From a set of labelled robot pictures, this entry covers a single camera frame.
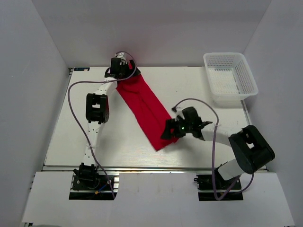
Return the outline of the red t shirt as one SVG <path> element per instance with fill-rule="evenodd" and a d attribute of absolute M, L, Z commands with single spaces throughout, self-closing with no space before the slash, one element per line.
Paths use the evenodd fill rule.
<path fill-rule="evenodd" d="M 161 139 L 166 120 L 171 116 L 145 82 L 139 70 L 136 70 L 129 79 L 119 81 L 117 90 L 156 151 L 178 141 L 176 138 Z"/>

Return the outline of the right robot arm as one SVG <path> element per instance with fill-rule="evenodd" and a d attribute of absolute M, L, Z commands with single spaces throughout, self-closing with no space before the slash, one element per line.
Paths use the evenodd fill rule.
<path fill-rule="evenodd" d="M 273 149 L 254 125 L 248 125 L 236 132 L 210 121 L 202 121 L 194 107 L 185 108 L 176 118 L 166 120 L 161 138 L 170 140 L 182 138 L 186 134 L 232 149 L 235 156 L 233 160 L 212 168 L 210 182 L 217 189 L 226 189 L 244 173 L 253 175 L 275 158 Z"/>

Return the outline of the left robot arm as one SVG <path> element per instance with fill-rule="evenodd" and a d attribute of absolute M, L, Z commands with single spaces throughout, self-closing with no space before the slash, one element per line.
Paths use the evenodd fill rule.
<path fill-rule="evenodd" d="M 118 82 L 133 76 L 136 64 L 126 52 L 118 52 L 111 59 L 111 66 L 105 72 L 105 83 L 94 93 L 86 96 L 85 116 L 88 121 L 87 148 L 80 168 L 98 168 L 94 159 L 105 123 L 109 120 L 109 97 L 116 90 Z"/>

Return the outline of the small label sticker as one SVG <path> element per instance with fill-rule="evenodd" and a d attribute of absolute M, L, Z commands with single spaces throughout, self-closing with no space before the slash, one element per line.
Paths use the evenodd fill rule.
<path fill-rule="evenodd" d="M 90 67 L 75 67 L 74 71 L 89 71 Z"/>

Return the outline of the white plastic mesh basket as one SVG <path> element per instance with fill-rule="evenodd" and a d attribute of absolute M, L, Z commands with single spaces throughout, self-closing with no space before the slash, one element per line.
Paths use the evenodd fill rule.
<path fill-rule="evenodd" d="M 212 52 L 204 54 L 203 60 L 215 102 L 238 102 L 258 94 L 257 84 L 243 54 Z"/>

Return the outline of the aluminium table edge rail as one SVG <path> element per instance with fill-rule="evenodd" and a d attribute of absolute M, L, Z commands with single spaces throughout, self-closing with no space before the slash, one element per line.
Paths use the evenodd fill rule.
<path fill-rule="evenodd" d="M 43 166 L 42 171 L 73 171 L 79 166 Z M 193 172 L 193 173 L 210 173 L 211 168 L 194 168 L 194 167 L 104 167 L 107 172 Z"/>

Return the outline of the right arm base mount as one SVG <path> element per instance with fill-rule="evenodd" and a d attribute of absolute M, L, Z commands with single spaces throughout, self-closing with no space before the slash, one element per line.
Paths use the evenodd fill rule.
<path fill-rule="evenodd" d="M 242 190 L 242 185 L 240 179 L 237 179 L 236 177 L 228 181 L 221 179 L 219 176 L 215 177 L 217 197 L 222 196 L 235 180 L 237 180 L 236 183 L 222 201 L 242 201 L 243 195 L 240 192 Z M 199 201 L 217 201 L 214 196 L 212 175 L 197 175 L 194 178 L 194 182 L 197 184 Z"/>

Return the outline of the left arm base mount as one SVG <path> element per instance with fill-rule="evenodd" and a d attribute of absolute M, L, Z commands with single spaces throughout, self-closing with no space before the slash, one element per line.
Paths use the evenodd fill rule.
<path fill-rule="evenodd" d="M 73 170 L 69 200 L 113 201 L 118 192 L 118 176 L 106 175 L 98 166 L 81 163 Z"/>

